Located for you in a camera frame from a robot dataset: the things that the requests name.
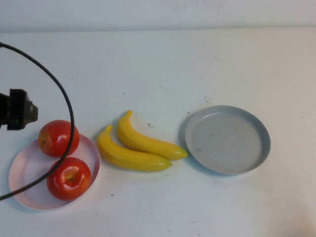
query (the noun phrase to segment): white tabletop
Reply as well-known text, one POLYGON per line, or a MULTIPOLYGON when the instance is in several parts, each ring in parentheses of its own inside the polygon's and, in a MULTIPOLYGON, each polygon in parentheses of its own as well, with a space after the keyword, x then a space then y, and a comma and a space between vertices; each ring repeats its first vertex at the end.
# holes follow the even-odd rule
MULTIPOLYGON (((0 202, 3 237, 311 237, 316 235, 316 28, 0 34, 65 87, 79 131, 95 139, 126 110, 144 134, 183 144, 188 118, 213 105, 257 116, 268 159, 219 176, 192 157, 163 172, 105 161, 77 202, 38 212, 0 202)), ((1 128, 0 193, 15 155, 53 119, 69 119, 50 78, 0 49, 0 92, 22 88, 39 108, 24 130, 1 128)))

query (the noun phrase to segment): plate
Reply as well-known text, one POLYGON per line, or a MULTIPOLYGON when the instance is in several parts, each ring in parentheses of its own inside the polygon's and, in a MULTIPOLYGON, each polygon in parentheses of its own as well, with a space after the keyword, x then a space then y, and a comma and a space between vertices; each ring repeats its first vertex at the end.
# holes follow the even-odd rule
MULTIPOLYGON (((69 155, 83 160, 91 171, 91 185, 100 168, 100 153, 95 144, 87 137, 80 135, 78 148, 69 155)), ((14 191, 45 174, 58 159, 45 155, 33 141, 14 159, 9 171, 9 188, 14 191)), ((46 180, 15 196, 25 206, 34 209, 54 209, 65 206, 74 200, 63 201, 55 198, 48 190, 46 180)))
POLYGON ((195 159, 221 174, 240 174, 263 163, 270 151, 265 126, 251 113, 232 106, 214 106, 189 120, 185 139, 195 159))

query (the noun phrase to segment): banana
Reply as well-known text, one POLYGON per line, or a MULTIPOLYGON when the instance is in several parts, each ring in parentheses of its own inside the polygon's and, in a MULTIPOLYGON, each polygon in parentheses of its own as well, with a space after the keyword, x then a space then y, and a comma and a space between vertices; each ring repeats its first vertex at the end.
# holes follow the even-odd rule
POLYGON ((184 149, 175 144, 153 139, 137 132, 129 120, 132 113, 131 110, 127 111, 118 121, 118 137, 124 145, 132 150, 155 154, 168 160, 182 159, 188 155, 184 149))
POLYGON ((170 161, 161 156, 132 151, 115 144, 110 136, 112 128, 112 125, 107 126, 97 139, 100 154, 107 162, 124 169, 147 172, 165 170, 172 165, 170 161))

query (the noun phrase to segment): red apple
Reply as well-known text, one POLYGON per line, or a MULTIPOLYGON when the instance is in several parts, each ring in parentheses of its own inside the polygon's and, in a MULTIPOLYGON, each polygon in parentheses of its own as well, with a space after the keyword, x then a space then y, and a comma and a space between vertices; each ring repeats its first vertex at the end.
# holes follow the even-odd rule
POLYGON ((87 191, 90 183, 89 167, 84 161, 74 157, 67 157, 47 178, 48 190, 60 200, 73 200, 80 197, 87 191))
MULTIPOLYGON (((54 120, 46 124, 39 132, 39 147, 50 157, 61 158, 70 140, 71 123, 64 120, 54 120)), ((68 155, 72 154, 79 145, 79 132, 75 127, 75 135, 68 155)))

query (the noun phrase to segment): black wire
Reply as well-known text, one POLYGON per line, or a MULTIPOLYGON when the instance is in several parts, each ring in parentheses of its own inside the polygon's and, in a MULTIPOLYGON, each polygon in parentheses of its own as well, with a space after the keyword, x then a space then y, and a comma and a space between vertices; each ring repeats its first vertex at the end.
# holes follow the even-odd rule
POLYGON ((27 59, 29 59, 31 62, 35 63, 37 66, 39 66, 44 72, 46 72, 47 75, 50 76, 50 78, 52 78, 52 80, 57 84, 57 86, 59 87, 59 89, 61 90, 61 92, 63 93, 64 97, 65 97, 65 100, 66 100, 66 103, 68 105, 68 109, 69 109, 69 113, 70 113, 70 122, 71 122, 71 133, 70 133, 70 139, 69 139, 69 143, 68 143, 68 147, 66 148, 66 151, 65 153, 62 155, 62 157, 60 158, 60 160, 56 163, 56 165, 51 169, 49 170, 47 173, 45 173, 43 176, 41 176, 40 178, 38 178, 37 180, 34 180, 33 182, 29 183, 28 185, 25 185, 13 192, 10 192, 8 194, 5 194, 3 196, 0 196, 0 201, 1 200, 4 200, 6 198, 10 198, 14 195, 17 195, 21 192, 24 192, 26 191, 27 189, 35 186, 36 184, 40 183, 41 181, 43 181, 44 179, 46 179, 49 175, 51 175, 60 165, 61 163, 64 161, 64 159, 66 158, 70 148, 71 148, 71 145, 73 143, 73 139, 74 139, 74 134, 75 134, 75 120, 74 120, 74 112, 73 112, 73 108, 71 106, 71 103, 70 103, 70 100, 68 98, 68 95, 66 94, 63 86, 60 84, 60 82, 56 79, 56 77, 53 76, 52 73, 49 72, 49 70, 47 70, 41 63, 39 63, 37 60, 35 60, 34 58, 32 58, 31 56, 29 56, 28 54, 26 54, 25 52, 15 48, 15 47, 12 47, 10 45, 7 45, 7 44, 4 44, 4 43, 1 43, 0 42, 0 48, 1 47, 4 47, 4 48, 7 48, 7 49, 10 49, 14 52, 17 52, 19 54, 21 54, 22 56, 26 57, 27 59))

